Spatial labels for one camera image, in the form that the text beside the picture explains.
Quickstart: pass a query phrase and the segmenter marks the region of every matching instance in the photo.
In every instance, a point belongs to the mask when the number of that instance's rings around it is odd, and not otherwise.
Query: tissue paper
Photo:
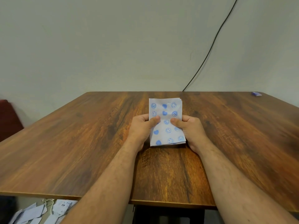
[[[186,143],[182,129],[170,123],[170,119],[173,117],[182,120],[182,100],[180,98],[150,98],[149,119],[155,116],[160,116],[161,122],[151,129],[151,146]]]

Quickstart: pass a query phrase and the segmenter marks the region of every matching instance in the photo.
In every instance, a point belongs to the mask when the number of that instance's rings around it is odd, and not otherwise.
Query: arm
[[[226,224],[299,222],[239,171],[206,136],[199,118],[172,118],[204,165],[216,206]]]
[[[63,224],[122,222],[131,193],[136,155],[160,117],[148,119],[148,114],[133,118],[126,142],[99,179],[63,219]]]

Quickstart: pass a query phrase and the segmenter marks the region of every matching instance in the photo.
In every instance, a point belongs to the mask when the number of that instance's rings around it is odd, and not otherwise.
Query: floor
[[[33,198],[33,197],[18,197],[18,206],[20,209],[24,209],[31,204],[37,202],[37,206],[42,204],[42,198]],[[50,209],[47,213],[42,216],[40,224],[43,224],[45,220],[50,215]],[[125,216],[122,224],[132,224],[133,220],[133,205],[129,204],[126,208]],[[167,217],[160,217],[159,224],[168,224]],[[189,224],[188,218],[180,218],[180,224]],[[206,210],[204,215],[204,224],[224,224],[222,218],[219,215],[218,211]]]

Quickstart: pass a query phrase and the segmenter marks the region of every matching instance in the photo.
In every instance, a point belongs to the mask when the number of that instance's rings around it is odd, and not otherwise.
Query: wood grain
[[[79,199],[101,175],[148,98],[180,97],[212,142],[288,211],[299,211],[299,108],[250,92],[88,92],[0,143],[0,194]],[[131,203],[215,209],[186,145],[137,155]]]

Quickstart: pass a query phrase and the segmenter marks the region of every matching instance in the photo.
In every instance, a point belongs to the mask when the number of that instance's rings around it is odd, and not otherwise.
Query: finger
[[[144,121],[148,121],[148,119],[149,119],[149,115],[148,114],[140,115],[140,117],[142,117],[144,119]]]
[[[172,125],[178,127],[178,128],[184,128],[186,126],[186,123],[177,119],[177,118],[171,118],[170,122]]]
[[[192,116],[182,115],[182,121],[187,122]]]
[[[160,122],[160,116],[156,116],[154,118],[151,118],[147,123],[149,125],[149,128],[153,128],[159,122]]]

